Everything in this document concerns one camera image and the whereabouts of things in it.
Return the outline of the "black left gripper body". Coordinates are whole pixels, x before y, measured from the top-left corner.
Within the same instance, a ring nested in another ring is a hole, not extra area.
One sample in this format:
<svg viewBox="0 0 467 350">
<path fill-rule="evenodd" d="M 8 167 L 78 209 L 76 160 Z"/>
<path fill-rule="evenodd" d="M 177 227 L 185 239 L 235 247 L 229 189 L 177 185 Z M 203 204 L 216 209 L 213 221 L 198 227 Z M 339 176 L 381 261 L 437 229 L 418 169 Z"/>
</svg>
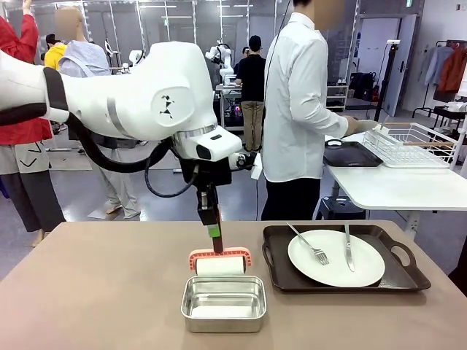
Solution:
<svg viewBox="0 0 467 350">
<path fill-rule="evenodd" d="M 186 183 L 194 186 L 221 186 L 230 184 L 232 171 L 228 158 L 217 162 L 207 160 L 181 159 L 180 166 Z"/>
</svg>

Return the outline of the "person's right hand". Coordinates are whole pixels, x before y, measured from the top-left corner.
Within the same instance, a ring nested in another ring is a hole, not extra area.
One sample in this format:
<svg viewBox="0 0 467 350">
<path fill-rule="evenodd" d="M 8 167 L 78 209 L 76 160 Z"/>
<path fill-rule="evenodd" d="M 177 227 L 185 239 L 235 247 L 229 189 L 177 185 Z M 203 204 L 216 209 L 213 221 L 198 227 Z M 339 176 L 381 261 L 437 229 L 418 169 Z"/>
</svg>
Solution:
<svg viewBox="0 0 467 350">
<path fill-rule="evenodd" d="M 365 133 L 378 126 L 378 122 L 373 120 L 357 120 L 351 116 L 345 116 L 347 120 L 347 131 L 345 136 L 351 136 L 358 133 Z"/>
</svg>

